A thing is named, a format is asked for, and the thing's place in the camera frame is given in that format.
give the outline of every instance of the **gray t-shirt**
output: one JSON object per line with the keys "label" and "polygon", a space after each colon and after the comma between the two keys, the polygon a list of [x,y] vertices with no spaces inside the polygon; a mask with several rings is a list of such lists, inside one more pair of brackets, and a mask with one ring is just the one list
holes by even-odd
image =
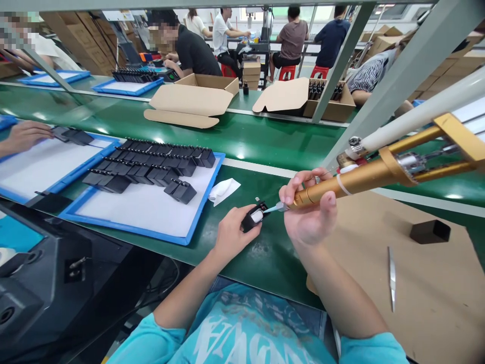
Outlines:
{"label": "gray t-shirt", "polygon": [[300,58],[307,33],[308,24],[304,20],[300,20],[298,23],[289,22],[285,24],[279,33],[282,40],[281,56],[289,60]]}

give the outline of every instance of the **white t-shirt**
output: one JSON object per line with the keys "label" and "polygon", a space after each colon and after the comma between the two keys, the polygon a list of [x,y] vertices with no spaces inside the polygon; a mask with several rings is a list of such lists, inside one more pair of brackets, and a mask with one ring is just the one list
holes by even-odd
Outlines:
{"label": "white t-shirt", "polygon": [[204,30],[206,26],[204,25],[204,22],[200,16],[194,16],[192,19],[190,19],[187,15],[185,17],[185,24],[188,30],[204,39],[204,33],[202,33],[202,30]]}
{"label": "white t-shirt", "polygon": [[46,39],[39,33],[29,33],[30,44],[39,56],[49,56],[55,68],[71,71],[82,71],[71,57],[65,54],[52,39]]}
{"label": "white t-shirt", "polygon": [[214,27],[212,28],[212,44],[214,45],[214,54],[216,56],[227,51],[227,35],[225,33],[231,28],[232,24],[229,19],[224,23],[224,18],[219,13],[214,20]]}

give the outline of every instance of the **person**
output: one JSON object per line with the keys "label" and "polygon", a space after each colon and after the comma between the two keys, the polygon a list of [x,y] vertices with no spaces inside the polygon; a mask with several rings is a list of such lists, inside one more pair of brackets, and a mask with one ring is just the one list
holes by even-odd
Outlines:
{"label": "person", "polygon": [[173,10],[152,10],[152,16],[162,28],[163,38],[175,42],[177,54],[167,54],[165,67],[173,69],[180,78],[192,73],[222,76],[206,42],[180,24]]}
{"label": "person", "polygon": [[313,40],[315,43],[321,42],[320,52],[315,62],[317,67],[332,68],[337,60],[340,47],[350,28],[350,22],[344,20],[346,8],[346,6],[336,5],[333,20],[328,22]]}
{"label": "person", "polygon": [[[328,179],[329,174],[323,168],[298,172],[280,189],[280,200],[290,203],[302,184],[312,186],[316,177]],[[206,296],[222,269],[259,235],[261,223],[247,233],[240,230],[241,221],[254,206],[228,212],[219,223],[212,250],[141,321],[108,364],[335,364],[318,337],[321,328],[310,329],[294,303],[241,284],[220,290],[213,287],[214,291]],[[284,225],[295,252],[315,284],[332,324],[343,336],[340,362],[408,364],[404,350],[389,332],[375,304],[325,248],[336,220],[332,191],[318,205],[284,213]]]}
{"label": "person", "polygon": [[51,127],[36,121],[12,126],[9,137],[0,142],[0,158],[28,151],[43,139],[52,139]]}
{"label": "person", "polygon": [[[409,32],[385,51],[371,57],[349,77],[347,86],[357,107],[362,107],[366,103],[374,88],[384,78],[415,33],[416,30]],[[399,117],[413,108],[413,105],[406,100],[395,111],[395,116]]]}
{"label": "person", "polygon": [[276,37],[276,42],[281,43],[281,52],[274,52],[269,55],[269,82],[274,81],[276,68],[300,64],[303,44],[309,38],[308,24],[300,19],[300,7],[288,7],[288,23]]}
{"label": "person", "polygon": [[243,55],[235,54],[235,50],[230,50],[227,47],[227,37],[250,37],[251,32],[242,32],[232,27],[229,20],[232,16],[231,8],[221,8],[220,14],[217,14],[212,27],[212,43],[214,46],[214,54],[217,56],[217,61],[220,64],[229,66],[239,79],[242,79],[243,72],[239,68],[237,62],[243,63]]}
{"label": "person", "polygon": [[[82,71],[76,62],[62,51],[52,39],[46,39],[39,33],[31,30],[22,21],[19,15],[4,17],[13,31],[16,31],[23,41],[30,44],[32,49],[52,68],[71,71]],[[40,66],[23,50],[14,44],[8,44],[6,39],[0,38],[0,53],[23,70],[34,73]]]}
{"label": "person", "polygon": [[200,38],[204,40],[204,37],[212,38],[212,32],[206,28],[200,16],[197,15],[197,9],[188,9],[188,13],[184,18],[184,23],[188,30],[197,34]]}

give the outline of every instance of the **hand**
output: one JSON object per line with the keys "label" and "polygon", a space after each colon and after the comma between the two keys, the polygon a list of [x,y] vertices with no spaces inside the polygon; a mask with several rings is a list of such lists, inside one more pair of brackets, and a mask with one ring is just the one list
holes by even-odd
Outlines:
{"label": "hand", "polygon": [[[325,168],[315,168],[312,171],[298,172],[289,180],[287,186],[279,190],[279,198],[287,205],[293,202],[295,191],[311,187],[316,184],[315,177],[330,179],[332,175]],[[293,244],[316,245],[329,236],[337,221],[337,207],[335,193],[326,192],[320,204],[307,208],[288,210],[284,213],[284,225]]]}
{"label": "hand", "polygon": [[171,69],[173,69],[174,66],[176,65],[176,63],[174,61],[171,61],[169,59],[165,60],[165,62],[163,64],[165,65],[165,67],[171,68]]}
{"label": "hand", "polygon": [[24,121],[12,127],[9,137],[0,143],[1,153],[25,152],[42,139],[52,139],[51,127],[36,121]]}
{"label": "hand", "polygon": [[212,250],[224,265],[241,253],[259,235],[261,223],[247,233],[243,233],[241,227],[245,215],[255,206],[233,207],[219,223],[216,245]]}

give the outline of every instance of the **light blue t-shirt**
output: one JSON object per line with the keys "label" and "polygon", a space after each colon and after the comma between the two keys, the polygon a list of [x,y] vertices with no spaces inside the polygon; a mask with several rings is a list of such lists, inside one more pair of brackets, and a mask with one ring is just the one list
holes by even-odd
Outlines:
{"label": "light blue t-shirt", "polygon": [[[335,364],[284,299],[233,284],[206,297],[186,336],[145,317],[108,364]],[[342,338],[341,364],[408,364],[391,333]]]}

